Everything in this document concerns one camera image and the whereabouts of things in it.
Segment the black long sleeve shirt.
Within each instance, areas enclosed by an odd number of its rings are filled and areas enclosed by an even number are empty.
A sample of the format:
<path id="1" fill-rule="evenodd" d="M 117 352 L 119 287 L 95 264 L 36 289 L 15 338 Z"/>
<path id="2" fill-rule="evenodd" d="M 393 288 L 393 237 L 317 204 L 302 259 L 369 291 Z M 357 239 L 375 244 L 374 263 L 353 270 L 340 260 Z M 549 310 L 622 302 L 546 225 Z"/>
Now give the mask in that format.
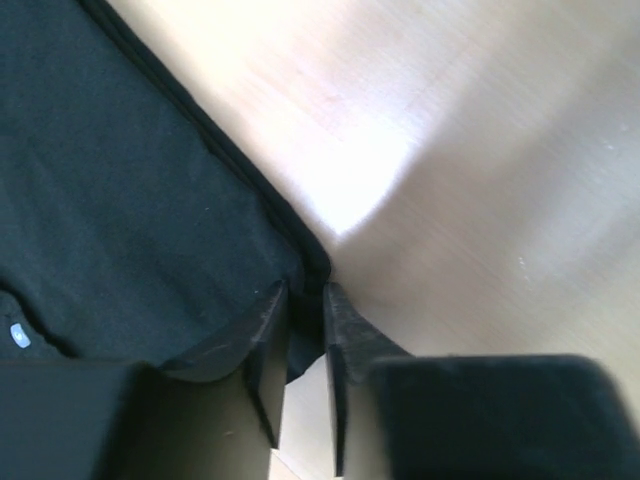
<path id="1" fill-rule="evenodd" d="M 1 356 L 163 364 L 274 282 L 288 375 L 323 353 L 330 262 L 104 1 L 1 5 Z"/>

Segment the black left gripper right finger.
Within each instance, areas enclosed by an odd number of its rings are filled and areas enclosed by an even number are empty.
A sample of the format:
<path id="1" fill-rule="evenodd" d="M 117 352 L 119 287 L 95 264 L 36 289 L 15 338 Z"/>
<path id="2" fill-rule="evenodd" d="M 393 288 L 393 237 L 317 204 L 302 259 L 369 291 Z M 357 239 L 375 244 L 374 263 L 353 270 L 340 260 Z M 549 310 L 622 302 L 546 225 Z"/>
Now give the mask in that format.
<path id="1" fill-rule="evenodd" d="M 635 479 L 639 434 L 576 355 L 418 357 L 324 290 L 335 472 L 344 479 Z"/>

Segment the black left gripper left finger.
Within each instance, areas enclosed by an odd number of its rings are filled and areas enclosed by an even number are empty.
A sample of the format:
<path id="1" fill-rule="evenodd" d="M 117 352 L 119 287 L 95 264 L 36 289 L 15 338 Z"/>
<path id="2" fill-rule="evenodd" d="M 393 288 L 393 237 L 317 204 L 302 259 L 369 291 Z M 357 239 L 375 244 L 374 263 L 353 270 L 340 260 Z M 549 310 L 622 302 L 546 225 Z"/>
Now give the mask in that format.
<path id="1" fill-rule="evenodd" d="M 287 379 L 288 287 L 154 367 L 1 366 L 5 479 L 265 479 Z"/>

